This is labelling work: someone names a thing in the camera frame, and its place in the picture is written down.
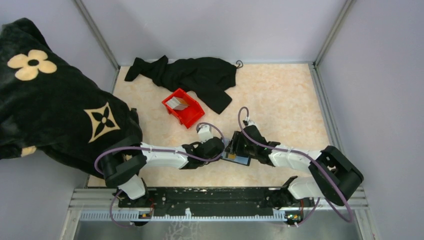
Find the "beige flower pattern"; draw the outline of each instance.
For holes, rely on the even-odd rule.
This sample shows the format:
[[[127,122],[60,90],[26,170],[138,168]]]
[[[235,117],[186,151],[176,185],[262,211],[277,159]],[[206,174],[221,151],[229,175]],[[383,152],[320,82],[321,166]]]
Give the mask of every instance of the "beige flower pattern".
[[[30,81],[37,77],[39,72],[52,74],[58,67],[51,61],[46,60],[47,53],[42,50],[33,49],[25,54],[18,54],[12,57],[7,66],[12,69],[19,69],[14,76],[21,81]]]

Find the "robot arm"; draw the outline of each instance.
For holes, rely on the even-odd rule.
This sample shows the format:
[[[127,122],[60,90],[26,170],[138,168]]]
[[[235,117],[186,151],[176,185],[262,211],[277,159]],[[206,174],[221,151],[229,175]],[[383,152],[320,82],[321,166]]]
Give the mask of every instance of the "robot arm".
[[[364,180],[361,172],[334,146],[327,146],[322,151],[289,148],[279,142],[266,141],[256,124],[248,118],[243,123],[245,126],[243,131],[250,138],[273,149],[253,143],[242,132],[235,131],[226,152],[241,157],[258,159],[262,164],[273,167],[291,168],[312,175],[311,177],[291,177],[284,184],[283,188],[292,196],[292,202],[303,198],[325,197],[336,205],[344,205],[336,190],[319,169],[308,158],[298,154],[299,152],[314,159],[324,169],[346,200],[352,196]]]
[[[140,143],[135,137],[125,138],[114,144],[106,152],[117,148],[122,150],[107,154],[100,161],[106,186],[123,190],[132,200],[139,199],[147,194],[144,180],[138,177],[141,168],[196,169],[204,166],[207,160],[221,155],[224,143],[212,135],[209,125],[202,125],[197,133],[200,142],[177,147]]]

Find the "beige star pattern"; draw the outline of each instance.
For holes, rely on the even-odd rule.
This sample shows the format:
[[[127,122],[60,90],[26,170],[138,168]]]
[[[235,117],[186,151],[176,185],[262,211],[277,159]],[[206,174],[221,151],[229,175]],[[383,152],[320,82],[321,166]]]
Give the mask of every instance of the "beige star pattern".
[[[106,105],[101,108],[84,109],[84,111],[90,117],[92,125],[92,134],[88,143],[94,142],[96,139],[110,131],[121,129],[114,119],[109,102],[106,102]]]

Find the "floor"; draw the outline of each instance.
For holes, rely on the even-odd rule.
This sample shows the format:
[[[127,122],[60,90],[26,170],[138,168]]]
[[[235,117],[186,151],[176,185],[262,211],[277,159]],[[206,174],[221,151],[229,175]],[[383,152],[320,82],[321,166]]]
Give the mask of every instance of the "floor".
[[[137,108],[143,141],[157,146],[179,146],[198,140],[194,127],[186,129],[168,115],[161,101],[171,94],[139,75],[132,82],[124,78],[129,67],[121,67],[113,94]],[[221,113],[209,109],[194,92],[188,94],[205,111],[200,119],[220,128],[231,138],[239,130],[237,113],[250,110],[267,141],[306,150],[322,150],[328,136],[307,64],[245,64],[237,70],[236,86],[226,92],[231,104]],[[149,187],[256,187],[281,186],[291,176],[307,176],[290,168],[276,168],[252,160],[243,166],[220,160],[194,170],[170,167],[143,168],[139,176]],[[91,176],[89,187],[102,187],[102,179]]]

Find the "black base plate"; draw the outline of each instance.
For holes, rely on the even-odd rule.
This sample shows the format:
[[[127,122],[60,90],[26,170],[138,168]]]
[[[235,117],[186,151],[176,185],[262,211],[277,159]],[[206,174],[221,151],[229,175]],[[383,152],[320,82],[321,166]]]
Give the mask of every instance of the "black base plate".
[[[144,198],[119,200],[120,208],[149,208],[154,202],[155,216],[185,216],[186,209],[195,217],[272,216],[273,208],[300,207],[275,204],[275,187],[155,187]],[[304,207],[313,206],[307,198]]]

